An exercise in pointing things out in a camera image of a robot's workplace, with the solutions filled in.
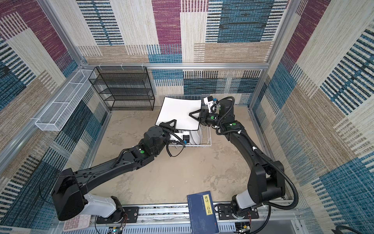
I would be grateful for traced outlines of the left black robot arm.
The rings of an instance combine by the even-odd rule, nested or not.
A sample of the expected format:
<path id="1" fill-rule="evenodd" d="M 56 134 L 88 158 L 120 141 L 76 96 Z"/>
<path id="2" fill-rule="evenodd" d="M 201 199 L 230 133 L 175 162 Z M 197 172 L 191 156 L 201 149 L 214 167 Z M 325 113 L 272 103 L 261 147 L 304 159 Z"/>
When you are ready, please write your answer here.
<path id="1" fill-rule="evenodd" d="M 187 133 L 178 134 L 175 124 L 173 120 L 151 127 L 137 145 L 123 149 L 118 157 L 100 165 L 78 171 L 63 170 L 51 192 L 58 220 L 96 215 L 112 223 L 122 221 L 125 211 L 117 197 L 104 198 L 90 191 L 119 175 L 146 166 L 170 144 L 184 147 L 190 138 Z"/>

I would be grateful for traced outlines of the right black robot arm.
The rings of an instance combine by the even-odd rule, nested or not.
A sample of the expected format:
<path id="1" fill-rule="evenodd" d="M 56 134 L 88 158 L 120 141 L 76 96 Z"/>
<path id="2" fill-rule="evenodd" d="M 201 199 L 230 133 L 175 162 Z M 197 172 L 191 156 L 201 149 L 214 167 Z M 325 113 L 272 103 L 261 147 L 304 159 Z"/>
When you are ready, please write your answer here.
<path id="1" fill-rule="evenodd" d="M 280 161 L 273 161 L 260 150 L 249 137 L 245 127 L 235 119 L 234 104 L 229 98 L 220 100 L 218 113 L 210 113 L 208 109 L 191 112 L 189 116 L 203 126 L 214 127 L 216 134 L 225 136 L 241 153 L 250 168 L 249 181 L 244 192 L 233 196 L 231 209 L 237 218 L 244 217 L 251 209 L 267 205 L 281 210 L 292 210 L 299 203 L 296 186 L 285 174 Z M 293 201 L 289 205 L 278 205 L 274 199 L 285 195 L 286 186 L 293 193 Z"/>

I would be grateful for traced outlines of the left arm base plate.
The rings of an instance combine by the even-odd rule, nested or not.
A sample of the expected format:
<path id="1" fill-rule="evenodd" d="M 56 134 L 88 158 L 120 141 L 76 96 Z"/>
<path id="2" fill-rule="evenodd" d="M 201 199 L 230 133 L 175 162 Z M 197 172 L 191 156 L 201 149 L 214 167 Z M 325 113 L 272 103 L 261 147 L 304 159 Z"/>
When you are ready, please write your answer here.
<path id="1" fill-rule="evenodd" d="M 138 206 L 125 206 L 123 211 L 115 212 L 108 218 L 99 216 L 95 223 L 96 224 L 125 224 L 125 223 L 136 223 L 138 219 L 139 207 Z"/>

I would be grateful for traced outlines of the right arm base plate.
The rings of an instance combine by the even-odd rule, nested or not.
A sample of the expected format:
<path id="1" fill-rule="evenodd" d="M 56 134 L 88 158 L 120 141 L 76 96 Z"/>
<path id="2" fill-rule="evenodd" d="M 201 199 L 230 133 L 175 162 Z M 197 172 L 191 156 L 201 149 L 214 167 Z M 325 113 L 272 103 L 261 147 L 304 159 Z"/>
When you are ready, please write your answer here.
<path id="1" fill-rule="evenodd" d="M 218 214 L 220 220 L 230 219 L 258 219 L 259 213 L 256 209 L 245 208 L 244 210 L 237 211 L 231 204 L 228 203 L 217 203 L 214 205 L 214 210 Z"/>

